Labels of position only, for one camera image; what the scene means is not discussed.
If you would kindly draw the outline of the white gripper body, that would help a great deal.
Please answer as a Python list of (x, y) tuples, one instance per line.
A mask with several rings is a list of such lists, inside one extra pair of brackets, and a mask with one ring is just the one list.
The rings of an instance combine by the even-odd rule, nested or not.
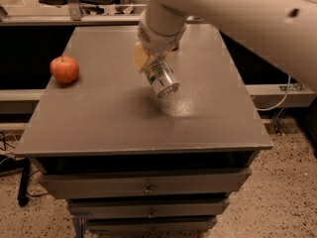
[(161, 53), (179, 43), (185, 32), (186, 18), (174, 14), (141, 14), (138, 37), (151, 53)]

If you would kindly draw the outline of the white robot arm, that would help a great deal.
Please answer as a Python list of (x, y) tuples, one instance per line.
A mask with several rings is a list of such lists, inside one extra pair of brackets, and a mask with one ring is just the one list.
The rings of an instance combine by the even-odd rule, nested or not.
[(148, 0), (134, 47), (138, 71), (179, 43), (190, 16), (317, 90), (317, 0)]

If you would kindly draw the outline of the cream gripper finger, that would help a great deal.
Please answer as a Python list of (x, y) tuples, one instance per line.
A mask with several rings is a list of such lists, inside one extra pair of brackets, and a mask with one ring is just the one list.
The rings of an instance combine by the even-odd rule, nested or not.
[(157, 56), (148, 51), (141, 42), (136, 42), (133, 52), (133, 65), (137, 72), (142, 72), (144, 67)]
[(161, 53), (159, 53), (159, 56), (162, 56), (163, 58), (167, 58), (169, 56), (170, 53), (175, 52), (179, 49), (179, 43), (175, 44), (172, 48), (170, 48), (167, 51), (163, 51)]

